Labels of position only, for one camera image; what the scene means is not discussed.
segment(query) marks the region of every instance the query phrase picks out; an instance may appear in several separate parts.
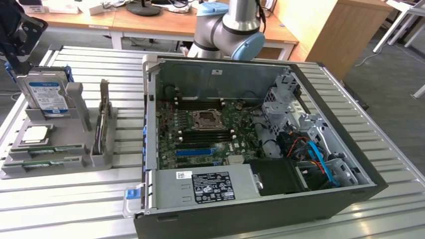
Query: robotic arm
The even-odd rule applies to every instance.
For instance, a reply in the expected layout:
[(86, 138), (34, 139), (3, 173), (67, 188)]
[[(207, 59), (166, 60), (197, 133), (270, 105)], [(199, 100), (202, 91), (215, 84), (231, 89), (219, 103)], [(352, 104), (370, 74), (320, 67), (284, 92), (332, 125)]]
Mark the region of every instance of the robotic arm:
[(258, 0), (230, 0), (229, 5), (203, 2), (197, 13), (194, 42), (189, 57), (251, 60), (263, 46), (259, 20), (265, 16)]
[(45, 21), (25, 15), (14, 0), (0, 0), (0, 59), (9, 62), (18, 75), (30, 71), (26, 59), (46, 26)]

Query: motherboard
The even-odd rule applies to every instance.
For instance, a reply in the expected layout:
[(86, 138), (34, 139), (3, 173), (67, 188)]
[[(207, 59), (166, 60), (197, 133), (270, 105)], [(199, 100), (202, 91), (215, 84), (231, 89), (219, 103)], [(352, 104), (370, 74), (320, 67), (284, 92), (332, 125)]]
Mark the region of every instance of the motherboard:
[(241, 100), (157, 104), (159, 169), (241, 164), (263, 156)]

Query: slatted metal surface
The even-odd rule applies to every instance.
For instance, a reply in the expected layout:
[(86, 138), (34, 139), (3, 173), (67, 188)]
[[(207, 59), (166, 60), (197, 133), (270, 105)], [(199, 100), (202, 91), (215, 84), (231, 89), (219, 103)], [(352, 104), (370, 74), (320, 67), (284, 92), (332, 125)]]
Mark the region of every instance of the slatted metal surface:
[[(59, 52), (47, 52), (42, 63), (47, 66), (67, 64), (71, 67), (74, 81), (83, 84), (82, 97), (87, 107), (98, 104), (99, 80), (107, 79), (110, 82), (111, 104), (118, 107), (113, 167), (98, 172), (0, 180), (0, 238), (137, 237), (131, 219), (122, 218), (121, 210), (123, 189), (141, 180), (143, 104), (139, 65), (143, 54), (139, 51), (83, 47), (63, 47)], [(388, 187), (328, 220), (226, 238), (422, 238), (423, 176), (367, 115), (351, 103), (326, 71), (312, 63), (298, 63), (298, 66)], [(304, 95), (302, 99), (310, 111), (315, 112)], [(21, 111), (23, 105), (21, 96), (0, 128), (3, 136), (0, 157), (6, 154), (7, 143), (15, 136), (14, 130), (25, 118)]]

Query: blue pcie slot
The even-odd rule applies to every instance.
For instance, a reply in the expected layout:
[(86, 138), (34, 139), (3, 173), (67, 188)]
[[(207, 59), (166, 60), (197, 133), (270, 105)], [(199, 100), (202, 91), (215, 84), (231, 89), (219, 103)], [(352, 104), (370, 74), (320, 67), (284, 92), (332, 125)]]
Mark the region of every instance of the blue pcie slot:
[(177, 151), (175, 151), (175, 156), (202, 156), (202, 155), (213, 155), (214, 151), (215, 151), (215, 148), (177, 150)]

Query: blue cable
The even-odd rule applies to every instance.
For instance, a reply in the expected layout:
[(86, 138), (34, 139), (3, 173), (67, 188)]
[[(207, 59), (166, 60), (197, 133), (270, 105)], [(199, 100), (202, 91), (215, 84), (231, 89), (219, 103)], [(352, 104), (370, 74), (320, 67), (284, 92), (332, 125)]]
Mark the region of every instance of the blue cable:
[(331, 173), (326, 167), (326, 164), (324, 164), (324, 161), (323, 161), (323, 157), (320, 156), (320, 153), (318, 152), (318, 148), (315, 146), (315, 144), (311, 142), (311, 141), (307, 141), (307, 144), (311, 146), (312, 148), (312, 151), (318, 157), (318, 160), (319, 160), (319, 163), (323, 167), (323, 170), (324, 170), (324, 173), (326, 173), (326, 176), (328, 178), (328, 181), (334, 184), (334, 186), (339, 187), (339, 183), (334, 180), (332, 176), (331, 176)]

